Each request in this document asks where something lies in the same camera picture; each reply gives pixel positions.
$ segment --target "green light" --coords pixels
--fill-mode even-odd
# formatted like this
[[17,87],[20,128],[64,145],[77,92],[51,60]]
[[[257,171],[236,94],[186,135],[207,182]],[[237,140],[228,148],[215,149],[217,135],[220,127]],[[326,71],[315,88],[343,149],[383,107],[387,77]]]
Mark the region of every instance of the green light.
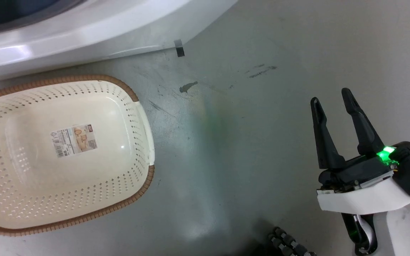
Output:
[[392,160],[389,158],[389,155],[393,151],[395,151],[395,148],[385,147],[381,152],[377,153],[377,155],[380,157],[382,162],[390,162]]

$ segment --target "scratch mark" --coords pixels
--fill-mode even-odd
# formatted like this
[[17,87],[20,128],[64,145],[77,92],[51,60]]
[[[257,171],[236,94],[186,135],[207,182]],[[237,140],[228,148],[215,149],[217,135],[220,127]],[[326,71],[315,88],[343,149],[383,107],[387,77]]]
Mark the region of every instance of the scratch mark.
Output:
[[156,103],[154,103],[154,102],[152,102],[152,101],[149,101],[149,102],[150,102],[150,104],[151,104],[156,110],[165,112],[166,114],[170,115],[171,117],[176,118],[176,116],[174,116],[174,115],[172,115],[171,113],[167,112],[165,109],[163,109],[162,107],[160,107],[158,104],[156,104]]
[[192,87],[195,86],[196,84],[198,84],[198,81],[195,82],[191,82],[191,83],[187,83],[184,86],[181,86],[179,88],[179,92],[188,92],[188,90]]
[[256,76],[260,76],[260,75],[262,75],[262,74],[264,74],[264,73],[267,73],[269,70],[274,70],[274,69],[277,69],[278,67],[277,66],[274,66],[274,65],[271,65],[271,66],[268,66],[264,71],[260,71],[259,73],[256,73],[256,74],[254,74],[254,75],[252,75],[252,76],[248,76],[248,78],[255,78]]

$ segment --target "sticker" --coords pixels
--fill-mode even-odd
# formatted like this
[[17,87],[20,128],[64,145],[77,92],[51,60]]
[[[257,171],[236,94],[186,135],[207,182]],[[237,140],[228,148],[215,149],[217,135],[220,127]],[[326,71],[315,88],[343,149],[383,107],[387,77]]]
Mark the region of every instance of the sticker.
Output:
[[57,130],[50,133],[50,137],[57,157],[71,156],[98,147],[90,124]]

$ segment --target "basket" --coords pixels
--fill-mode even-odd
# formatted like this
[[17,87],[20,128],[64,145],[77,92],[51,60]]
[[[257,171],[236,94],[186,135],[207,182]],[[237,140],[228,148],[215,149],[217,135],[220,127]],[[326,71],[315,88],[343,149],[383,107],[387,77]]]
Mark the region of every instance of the basket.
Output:
[[0,90],[0,235],[75,225],[139,199],[154,144],[135,93],[111,76]]

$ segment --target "basket rim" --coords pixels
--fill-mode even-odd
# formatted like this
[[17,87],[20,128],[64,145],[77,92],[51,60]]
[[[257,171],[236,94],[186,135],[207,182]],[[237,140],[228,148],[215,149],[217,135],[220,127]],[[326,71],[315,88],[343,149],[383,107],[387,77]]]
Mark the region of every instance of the basket rim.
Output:
[[[135,95],[135,92],[132,91],[132,89],[126,83],[124,83],[123,81],[117,78],[114,78],[108,75],[64,76],[64,77],[59,77],[59,78],[33,81],[30,83],[26,83],[26,84],[16,85],[16,86],[8,87],[5,89],[0,89],[0,97],[8,95],[8,94],[13,94],[15,92],[21,92],[21,91],[25,91],[28,89],[33,89],[33,88],[48,86],[48,85],[54,85],[58,83],[67,83],[67,82],[74,82],[74,81],[92,81],[92,80],[107,81],[107,82],[113,83],[121,87],[121,89],[123,89],[125,92],[127,92],[127,94],[130,96],[132,101],[138,102],[138,98]],[[93,211],[87,214],[80,215],[78,217],[70,218],[67,220],[62,220],[59,222],[52,222],[50,224],[38,225],[38,226],[22,228],[22,229],[9,229],[9,228],[4,228],[0,226],[0,235],[22,236],[22,235],[37,234],[37,233],[47,232],[51,230],[57,230],[57,229],[64,228],[64,227],[69,227],[72,225],[80,224],[82,222],[86,222],[88,220],[95,219],[97,217],[104,216],[106,214],[119,210],[137,201],[147,191],[147,189],[149,188],[151,184],[151,181],[153,180],[153,177],[154,177],[154,165],[150,165],[148,166],[147,178],[145,182],[143,183],[142,187],[135,194],[133,194],[127,199],[119,201],[105,208],[102,208],[102,209],[99,209],[99,210],[96,210],[96,211]]]

